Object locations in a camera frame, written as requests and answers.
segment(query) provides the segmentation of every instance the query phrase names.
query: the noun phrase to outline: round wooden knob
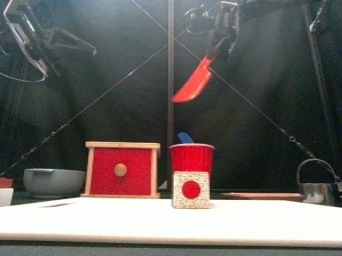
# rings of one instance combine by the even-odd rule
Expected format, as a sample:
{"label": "round wooden knob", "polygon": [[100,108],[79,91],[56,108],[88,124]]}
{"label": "round wooden knob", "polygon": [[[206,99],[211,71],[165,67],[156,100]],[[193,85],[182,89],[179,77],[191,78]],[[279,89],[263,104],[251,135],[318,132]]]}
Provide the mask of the round wooden knob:
{"label": "round wooden knob", "polygon": [[116,164],[114,173],[118,177],[123,177],[127,173],[127,166],[124,164]]}

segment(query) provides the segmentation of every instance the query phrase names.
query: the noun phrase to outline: red wooden box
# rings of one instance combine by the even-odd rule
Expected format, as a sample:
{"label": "red wooden box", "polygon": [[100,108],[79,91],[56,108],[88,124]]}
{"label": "red wooden box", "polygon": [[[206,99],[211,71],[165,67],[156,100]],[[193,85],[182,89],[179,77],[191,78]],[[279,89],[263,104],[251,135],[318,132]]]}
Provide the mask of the red wooden box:
{"label": "red wooden box", "polygon": [[87,142],[90,148],[83,196],[159,198],[158,143]]}

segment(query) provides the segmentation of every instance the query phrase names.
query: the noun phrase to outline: white table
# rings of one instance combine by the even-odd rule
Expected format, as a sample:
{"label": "white table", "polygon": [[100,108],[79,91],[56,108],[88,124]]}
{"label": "white table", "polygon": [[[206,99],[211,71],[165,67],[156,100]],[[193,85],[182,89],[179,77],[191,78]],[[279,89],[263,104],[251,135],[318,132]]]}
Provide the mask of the white table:
{"label": "white table", "polygon": [[0,208],[0,240],[342,248],[342,209],[290,201],[72,198]]}

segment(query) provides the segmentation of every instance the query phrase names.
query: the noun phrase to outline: gray bowl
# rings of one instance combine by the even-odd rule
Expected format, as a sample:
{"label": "gray bowl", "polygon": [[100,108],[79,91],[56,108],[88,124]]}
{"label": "gray bowl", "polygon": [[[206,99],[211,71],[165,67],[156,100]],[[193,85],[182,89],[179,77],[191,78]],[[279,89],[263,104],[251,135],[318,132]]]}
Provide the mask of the gray bowl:
{"label": "gray bowl", "polygon": [[24,187],[35,198],[78,196],[84,180],[84,171],[43,168],[26,169],[24,171]]}

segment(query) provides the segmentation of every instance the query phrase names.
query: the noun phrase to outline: red circle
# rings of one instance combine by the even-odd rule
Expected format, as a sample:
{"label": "red circle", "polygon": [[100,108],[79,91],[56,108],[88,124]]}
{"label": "red circle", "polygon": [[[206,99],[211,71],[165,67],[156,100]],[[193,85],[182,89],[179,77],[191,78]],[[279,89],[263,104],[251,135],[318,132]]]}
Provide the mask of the red circle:
{"label": "red circle", "polygon": [[182,192],[187,199],[195,199],[201,194],[199,184],[194,180],[187,181],[183,184]]}

